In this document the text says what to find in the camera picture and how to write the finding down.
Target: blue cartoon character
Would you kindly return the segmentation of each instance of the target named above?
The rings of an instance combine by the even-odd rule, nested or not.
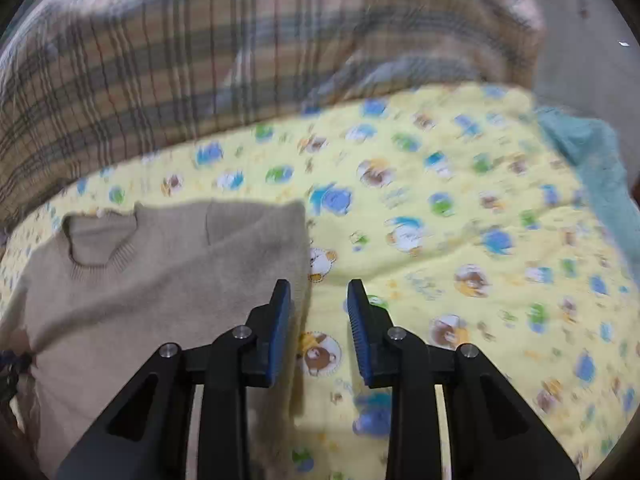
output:
[[[593,422],[593,419],[596,415],[596,405],[590,404],[587,406],[587,409],[584,412],[584,418],[580,422],[580,431],[584,431],[584,429]]]
[[[605,343],[611,343],[613,339],[613,325],[609,322],[600,323],[600,337]]]
[[[589,352],[584,350],[578,357],[578,362],[575,365],[575,376],[585,383],[590,384],[593,382],[593,378],[596,375],[596,367],[593,363],[593,358],[589,355]]]
[[[291,180],[292,176],[293,168],[285,164],[283,166],[275,166],[267,171],[264,181],[270,184],[284,184]]]
[[[395,134],[391,137],[396,148],[402,152],[417,152],[420,148],[420,140],[409,134]]]
[[[454,122],[462,128],[462,136],[467,139],[473,139],[482,135],[482,130],[478,123],[467,115],[458,115]]]
[[[358,144],[362,144],[365,140],[373,137],[378,131],[371,124],[358,124],[353,128],[350,128],[345,134],[344,138],[352,140]]]
[[[434,193],[429,197],[431,211],[438,216],[453,215],[453,199],[449,193]]]
[[[575,278],[578,276],[578,270],[574,259],[564,258],[560,261],[560,265],[567,278]]]
[[[477,174],[482,175],[489,173],[494,168],[494,162],[487,153],[479,153],[474,157],[472,167]]]
[[[273,126],[258,124],[255,127],[255,140],[257,142],[268,142],[273,137]]]
[[[324,209],[336,216],[344,216],[351,206],[351,191],[343,187],[335,187],[335,182],[326,187],[313,187],[309,202],[317,215]]]
[[[600,452],[603,455],[606,455],[609,451],[611,451],[611,448],[613,447],[613,439],[608,436],[607,438],[603,438],[602,441],[600,442]]]
[[[109,200],[114,204],[122,204],[124,202],[124,190],[120,186],[113,186],[109,190]]]
[[[511,248],[513,247],[509,234],[499,227],[490,228],[482,236],[482,244],[490,253],[502,255],[511,254]]]
[[[306,447],[292,450],[291,460],[299,473],[308,473],[314,468],[314,459]]]
[[[395,226],[386,236],[386,241],[403,253],[417,256],[422,250],[422,238],[425,235],[424,225],[411,216],[398,216],[387,220],[385,225]]]
[[[545,184],[544,186],[541,186],[540,189],[542,190],[545,205],[547,207],[558,205],[558,202],[560,202],[560,196],[558,195],[556,186],[553,184]]]
[[[431,155],[424,159],[424,167],[427,170],[435,170],[436,174],[441,178],[448,180],[452,177],[449,169],[449,161],[442,152],[431,153]]]
[[[382,117],[386,110],[386,101],[383,99],[366,99],[362,103],[362,114],[370,117]]]
[[[503,130],[507,125],[507,122],[504,120],[504,117],[494,112],[490,112],[486,115],[486,121],[492,126],[495,126],[496,128],[500,128],[501,130]]]
[[[554,272],[549,267],[527,267],[524,277],[530,282],[545,283],[545,285],[554,282]]]
[[[353,433],[385,438],[391,431],[391,394],[360,394],[353,400],[360,416],[353,421]]]
[[[527,228],[531,231],[540,229],[536,213],[531,209],[524,210],[520,213],[520,222],[524,228]]]
[[[156,158],[160,157],[160,151],[156,150],[154,152],[145,153],[145,155],[140,157],[140,162],[142,164],[151,164]]]
[[[84,192],[86,191],[86,183],[87,183],[87,179],[84,177],[78,179],[78,182],[76,182],[76,189],[78,190],[79,196],[84,195]]]
[[[622,395],[622,409],[625,410],[625,413],[631,411],[635,399],[636,391],[631,386],[629,386],[626,392]]]
[[[589,278],[589,286],[596,294],[607,295],[607,285],[605,285],[604,280],[599,275],[595,274]]]
[[[542,334],[546,328],[546,322],[548,321],[548,315],[546,308],[542,303],[533,303],[529,307],[529,313],[527,315],[527,322],[530,329],[537,334]]]
[[[195,163],[196,167],[209,166],[217,160],[220,160],[223,156],[222,148],[219,142],[210,142],[204,146],[200,146],[196,150]]]
[[[584,194],[581,189],[577,189],[574,191],[574,196],[571,198],[571,204],[574,206],[574,209],[582,209],[584,206]]]
[[[505,95],[507,95],[507,91],[501,86],[496,86],[496,85],[484,86],[485,97],[490,97],[491,99],[502,99]]]
[[[216,186],[220,189],[235,191],[242,186],[243,182],[244,174],[242,174],[242,171],[227,171],[218,177]]]
[[[98,174],[102,178],[109,178],[111,174],[115,171],[115,166],[107,166],[106,168],[102,168]]]
[[[322,113],[322,108],[319,105],[307,105],[302,108],[300,114],[303,117],[314,117]]]

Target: metal screw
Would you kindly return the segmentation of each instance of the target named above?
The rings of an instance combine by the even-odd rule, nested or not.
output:
[[[247,325],[238,325],[234,328],[232,334],[236,339],[247,339],[252,332]]]
[[[164,343],[158,353],[160,357],[173,357],[178,353],[178,345],[176,343]]]
[[[464,343],[460,347],[460,352],[464,357],[468,359],[473,359],[480,353],[478,347],[476,345],[472,345],[471,343]]]
[[[406,337],[406,330],[399,326],[393,326],[386,331],[386,334],[394,341],[401,341]]]

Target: sweater sleeve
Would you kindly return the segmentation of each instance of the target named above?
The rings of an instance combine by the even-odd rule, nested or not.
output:
[[[24,312],[27,303],[30,274],[29,264],[22,272],[9,303],[0,319],[0,350],[13,350],[20,354],[28,350],[25,337],[18,330],[24,323]]]

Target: cartoon bear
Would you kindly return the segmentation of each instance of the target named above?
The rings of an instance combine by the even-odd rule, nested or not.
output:
[[[468,342],[466,322],[453,314],[437,317],[431,321],[430,340],[436,346],[455,350]]]
[[[417,256],[422,250],[422,238],[424,237],[424,225],[417,218],[399,216],[385,222],[386,225],[395,225],[392,232],[386,236],[386,241],[403,253]]]
[[[329,368],[338,364],[339,356],[326,348],[326,343],[337,346],[327,334],[319,332],[305,332],[300,335],[298,358],[304,361],[309,375],[318,377],[322,371],[330,372]]]
[[[550,413],[558,402],[562,402],[562,397],[560,396],[561,391],[562,385],[558,380],[543,381],[542,389],[536,397],[536,404],[543,412]]]
[[[331,270],[331,266],[338,255],[335,251],[325,251],[311,247],[311,272],[309,280],[313,283],[321,282],[326,274]]]
[[[489,281],[480,267],[464,265],[455,274],[456,289],[470,298],[486,298],[489,290]]]
[[[182,189],[182,177],[180,175],[171,174],[162,181],[162,194],[171,196],[174,192]]]
[[[415,114],[414,124],[421,130],[429,131],[436,123],[426,114]]]
[[[509,169],[516,175],[527,173],[527,157],[522,154],[515,155]]]
[[[504,209],[500,198],[495,193],[488,191],[480,193],[480,204],[485,209],[491,209],[493,212],[500,212]]]
[[[298,149],[300,150],[300,154],[302,154],[304,151],[306,151],[307,153],[317,153],[326,145],[327,140],[325,137],[316,137],[315,135],[312,135],[307,139],[300,140],[300,142],[298,143]]]
[[[575,304],[574,298],[571,296],[565,296],[559,305],[560,309],[564,313],[564,320],[570,323],[577,322],[578,307]]]
[[[375,127],[370,124],[358,124],[353,128],[350,128],[345,134],[344,138],[352,140],[357,144],[362,144],[365,140],[370,139],[377,133]]]
[[[356,174],[363,184],[371,187],[388,186],[396,177],[396,172],[389,168],[386,161],[381,158],[363,160],[358,166]]]
[[[560,236],[561,236],[563,245],[568,245],[571,247],[576,246],[577,237],[576,237],[575,229],[571,227],[560,229]]]

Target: cartoon print blanket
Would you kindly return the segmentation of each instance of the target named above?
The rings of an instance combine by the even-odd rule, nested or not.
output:
[[[103,170],[16,229],[2,304],[67,212],[203,197],[308,205],[313,285],[290,407],[293,478],[384,477],[390,396],[358,375],[344,304],[352,278],[429,343],[481,347],[584,478],[636,409],[638,292],[522,90],[432,86]]]

